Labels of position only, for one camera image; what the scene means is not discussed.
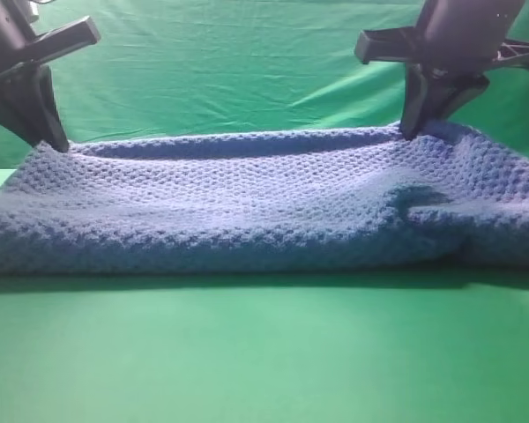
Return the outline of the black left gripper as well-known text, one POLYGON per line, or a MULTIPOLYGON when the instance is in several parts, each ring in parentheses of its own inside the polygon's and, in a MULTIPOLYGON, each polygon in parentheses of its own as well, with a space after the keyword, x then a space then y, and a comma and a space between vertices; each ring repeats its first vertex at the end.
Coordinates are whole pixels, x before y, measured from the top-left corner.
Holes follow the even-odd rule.
POLYGON ((0 1, 0 126, 32 147, 44 142, 68 152, 52 72, 44 63, 92 46, 101 35, 90 17, 36 33, 36 4, 0 1))

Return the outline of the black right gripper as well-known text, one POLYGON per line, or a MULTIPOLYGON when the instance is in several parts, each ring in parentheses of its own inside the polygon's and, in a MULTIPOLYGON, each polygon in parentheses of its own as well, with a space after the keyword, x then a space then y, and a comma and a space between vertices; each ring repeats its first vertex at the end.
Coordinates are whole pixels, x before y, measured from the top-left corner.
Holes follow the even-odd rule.
POLYGON ((523 1, 426 1, 413 26, 363 30, 354 54, 364 64, 402 63, 405 99, 399 129, 413 140, 486 92, 483 75, 529 71, 529 41, 508 37, 523 1))

